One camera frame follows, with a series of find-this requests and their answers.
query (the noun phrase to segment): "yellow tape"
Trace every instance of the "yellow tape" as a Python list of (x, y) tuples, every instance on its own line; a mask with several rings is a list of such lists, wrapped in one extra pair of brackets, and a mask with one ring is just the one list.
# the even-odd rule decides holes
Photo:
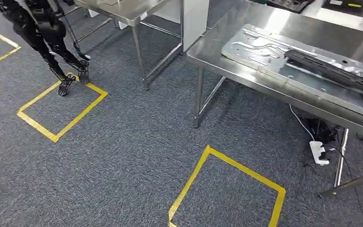
[(179, 196), (177, 196), (176, 200), (173, 202), (172, 206), (169, 209), (169, 212), (168, 212), (169, 220), (172, 220), (174, 214), (176, 213), (177, 208), (179, 207), (180, 203), (186, 196), (187, 191), (189, 190), (189, 188), (190, 188), (191, 184), (193, 183), (195, 177), (197, 176), (199, 170), (201, 169), (202, 165), (204, 164), (205, 160), (207, 159), (210, 151), (211, 151), (211, 148), (209, 146), (207, 146), (204, 150), (204, 153), (202, 153), (201, 158), (199, 159), (197, 165), (195, 166), (193, 173), (191, 174), (190, 178), (187, 180), (186, 184), (184, 185), (183, 189), (181, 190)]
[(195, 167), (193, 173), (187, 180), (186, 184), (184, 185), (183, 189), (180, 191), (179, 195), (177, 196), (176, 200), (173, 202), (172, 206), (170, 207), (168, 211), (169, 220), (168, 220), (168, 226), (169, 227), (177, 227), (174, 223), (172, 223), (172, 218), (174, 214), (177, 211), (177, 208), (180, 206), (180, 203), (184, 199), (184, 197), (187, 194), (187, 191), (189, 190), (191, 184), (193, 183), (194, 179), (196, 178), (199, 170), (202, 168), (202, 165), (204, 164), (205, 160), (207, 159), (208, 155), (211, 154), (215, 157), (217, 157), (220, 160), (225, 161), (226, 163), (236, 167), (240, 171), (244, 172), (245, 174), (253, 177), (254, 179), (260, 181), (261, 183), (265, 184), (266, 186), (276, 190), (277, 197), (275, 200), (275, 205), (272, 210), (272, 216), (269, 221), (268, 227), (276, 227), (277, 221), (279, 220), (280, 212), (282, 210), (283, 201), (285, 199), (286, 191), (283, 187), (277, 185), (276, 183), (270, 181), (269, 179), (257, 174), (256, 172), (250, 170), (249, 168), (241, 165), (240, 163), (232, 160), (231, 158), (227, 157), (226, 155), (220, 153), (219, 151), (216, 151), (215, 149), (212, 149), (210, 146), (207, 146), (204, 150), (204, 152), (201, 155), (201, 158), (199, 159), (197, 166)]
[(349, 3), (348, 6), (361, 8), (361, 5)]
[(93, 101), (85, 110), (83, 110), (77, 117), (75, 117), (68, 125), (66, 125), (58, 134), (53, 134), (46, 128), (44, 128), (42, 125), (40, 125), (38, 122), (34, 121), (32, 118), (30, 118), (27, 114), (25, 114), (23, 111), (31, 106), (33, 103), (38, 101), (40, 98), (48, 94), (50, 91), (54, 90), (57, 86), (59, 86), (61, 83), (60, 81), (54, 83), (52, 86), (50, 86), (48, 89), (43, 91), (41, 94), (37, 95), (37, 97), (33, 98), (30, 102), (24, 104), (22, 107), (20, 107), (17, 115), (23, 119), (25, 122), (27, 122), (29, 125), (31, 125), (33, 128), (37, 129), (42, 135), (48, 137), (53, 142), (57, 142), (61, 136), (63, 136), (67, 131), (71, 129), (82, 117), (84, 117), (89, 111), (91, 111), (94, 106), (96, 106), (108, 93), (106, 91), (101, 90), (100, 88), (92, 85), (91, 83), (86, 84), (87, 87), (94, 90), (95, 92), (99, 93), (100, 96)]
[(3, 40), (3, 41), (5, 41), (5, 42), (7, 42), (10, 45), (12, 45), (15, 48), (14, 50), (10, 51), (9, 53), (0, 56), (0, 60), (8, 57), (9, 55), (13, 54), (14, 52), (18, 51), (21, 48), (17, 43), (11, 41), (10, 39), (4, 37), (1, 34), (0, 34), (0, 39)]

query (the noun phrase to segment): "power strip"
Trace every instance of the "power strip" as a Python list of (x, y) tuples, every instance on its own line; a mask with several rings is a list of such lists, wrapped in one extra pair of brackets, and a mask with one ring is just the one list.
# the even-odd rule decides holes
[(329, 160), (322, 158), (325, 156), (325, 149), (322, 147), (323, 143), (319, 141), (310, 141), (312, 156), (315, 163), (321, 166), (329, 165)]

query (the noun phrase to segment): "white cable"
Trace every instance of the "white cable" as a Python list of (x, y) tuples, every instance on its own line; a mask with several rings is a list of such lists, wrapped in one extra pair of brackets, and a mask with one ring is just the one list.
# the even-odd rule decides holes
[(290, 111), (294, 114), (294, 116), (297, 118), (298, 122), (300, 123), (300, 125), (308, 132), (308, 134), (311, 136), (312, 141), (315, 141), (314, 136), (310, 133), (310, 131), (303, 125), (303, 123), (301, 122), (300, 118), (298, 118), (298, 116), (294, 113), (293, 109), (292, 109), (292, 105), (289, 104), (290, 107)]

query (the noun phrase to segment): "white power strip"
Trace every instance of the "white power strip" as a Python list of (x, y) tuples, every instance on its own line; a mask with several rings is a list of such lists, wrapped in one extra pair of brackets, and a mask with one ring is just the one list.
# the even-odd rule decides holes
[(319, 157), (322, 153), (325, 152), (325, 149), (322, 147), (322, 142), (319, 141), (310, 141), (310, 147), (312, 156), (314, 157), (315, 163), (321, 166), (329, 165), (329, 160), (320, 160)]

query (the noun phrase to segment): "humanoid robot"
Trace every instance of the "humanoid robot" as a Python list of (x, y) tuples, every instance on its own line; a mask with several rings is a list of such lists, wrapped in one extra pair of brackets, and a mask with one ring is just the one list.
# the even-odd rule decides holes
[[(69, 5), (74, 4), (73, 0), (65, 0), (65, 2)], [(52, 9), (48, 0), (25, 0), (25, 3), (33, 16), (15, 0), (0, 0), (0, 11), (6, 19), (13, 23), (14, 31), (41, 54), (51, 71), (61, 81), (58, 94), (65, 96), (76, 78), (63, 72), (44, 40), (54, 53), (60, 55), (66, 63), (77, 69), (80, 82), (88, 83), (88, 61), (79, 61), (66, 48), (63, 41), (66, 28), (63, 22), (59, 20), (60, 16), (63, 15), (63, 9), (57, 1), (55, 2), (58, 5), (57, 12)]]

